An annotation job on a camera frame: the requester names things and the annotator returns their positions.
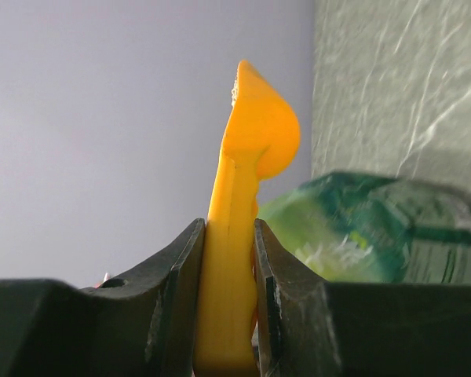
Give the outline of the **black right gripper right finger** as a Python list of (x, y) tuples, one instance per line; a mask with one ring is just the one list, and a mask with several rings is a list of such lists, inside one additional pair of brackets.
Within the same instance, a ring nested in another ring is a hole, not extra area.
[(471, 286), (327, 281), (254, 224), (263, 376), (471, 376)]

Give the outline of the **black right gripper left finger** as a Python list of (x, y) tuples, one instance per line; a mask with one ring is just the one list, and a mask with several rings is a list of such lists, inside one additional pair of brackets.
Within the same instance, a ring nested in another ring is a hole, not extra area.
[(99, 287), (0, 279), (0, 376), (189, 376), (205, 222)]

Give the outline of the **green litter bag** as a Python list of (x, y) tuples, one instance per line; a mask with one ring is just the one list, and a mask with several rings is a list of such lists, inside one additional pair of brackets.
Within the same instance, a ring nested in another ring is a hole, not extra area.
[(334, 171), (260, 207), (276, 238), (330, 281), (471, 284), (471, 194)]

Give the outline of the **yellow plastic scoop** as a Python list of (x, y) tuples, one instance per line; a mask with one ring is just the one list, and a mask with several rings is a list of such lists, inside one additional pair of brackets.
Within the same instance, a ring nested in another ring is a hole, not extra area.
[(293, 161), (301, 131), (293, 108), (247, 60), (221, 141), (199, 278), (193, 371), (257, 376), (251, 339), (257, 322), (254, 221), (261, 181)]

